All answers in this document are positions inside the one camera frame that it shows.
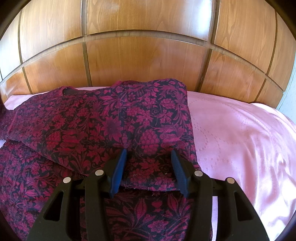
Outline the red black floral sweater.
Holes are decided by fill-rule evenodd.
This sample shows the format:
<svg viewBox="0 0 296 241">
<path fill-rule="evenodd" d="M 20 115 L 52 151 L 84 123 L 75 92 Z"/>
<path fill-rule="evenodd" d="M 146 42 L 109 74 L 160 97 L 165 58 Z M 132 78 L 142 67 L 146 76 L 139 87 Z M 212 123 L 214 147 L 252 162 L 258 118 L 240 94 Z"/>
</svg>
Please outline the red black floral sweater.
<svg viewBox="0 0 296 241">
<path fill-rule="evenodd" d="M 85 178 L 127 150 L 119 192 L 106 199 L 111 240 L 183 240 L 193 199 L 178 190 L 171 151 L 199 169 L 187 88 L 175 79 L 62 86 L 1 106 L 1 213 L 26 240 L 66 177 Z"/>
</svg>

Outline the pink satin bedspread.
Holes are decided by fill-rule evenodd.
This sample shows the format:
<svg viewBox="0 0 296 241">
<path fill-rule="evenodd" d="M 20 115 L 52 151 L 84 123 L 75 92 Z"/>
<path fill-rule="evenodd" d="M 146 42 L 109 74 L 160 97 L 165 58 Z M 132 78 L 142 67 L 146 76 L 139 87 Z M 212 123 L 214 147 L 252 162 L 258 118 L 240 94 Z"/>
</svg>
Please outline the pink satin bedspread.
<svg viewBox="0 0 296 241">
<path fill-rule="evenodd" d="M 295 124 L 260 103 L 188 92 L 199 164 L 210 177 L 233 177 L 270 240 L 295 212 Z M 1 142 L 1 213 L 25 240 L 45 202 L 71 172 L 20 143 Z"/>
</svg>

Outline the wooden panelled headboard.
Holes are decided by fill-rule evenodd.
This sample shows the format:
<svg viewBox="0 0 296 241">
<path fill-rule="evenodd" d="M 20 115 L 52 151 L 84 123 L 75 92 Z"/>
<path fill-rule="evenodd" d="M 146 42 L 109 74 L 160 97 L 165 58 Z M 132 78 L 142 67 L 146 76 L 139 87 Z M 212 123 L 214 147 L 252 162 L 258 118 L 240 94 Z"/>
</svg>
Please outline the wooden panelled headboard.
<svg viewBox="0 0 296 241">
<path fill-rule="evenodd" d="M 266 1 L 23 1 L 1 33 L 1 98 L 175 78 L 277 107 L 294 62 Z"/>
</svg>

